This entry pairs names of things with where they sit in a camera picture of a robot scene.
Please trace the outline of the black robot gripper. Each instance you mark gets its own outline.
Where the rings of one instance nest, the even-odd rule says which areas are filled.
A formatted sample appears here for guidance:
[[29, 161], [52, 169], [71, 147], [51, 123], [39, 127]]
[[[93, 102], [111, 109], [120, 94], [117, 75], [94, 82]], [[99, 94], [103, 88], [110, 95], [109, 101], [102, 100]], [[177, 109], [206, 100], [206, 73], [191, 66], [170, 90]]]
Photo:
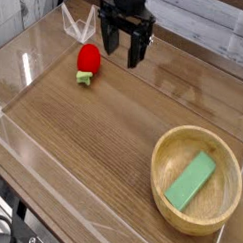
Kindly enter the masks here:
[[99, 1], [101, 33], [106, 53], [110, 55], [119, 46], [119, 30], [132, 34], [128, 67], [135, 68], [144, 59], [155, 23], [155, 17], [146, 8], [146, 0]]

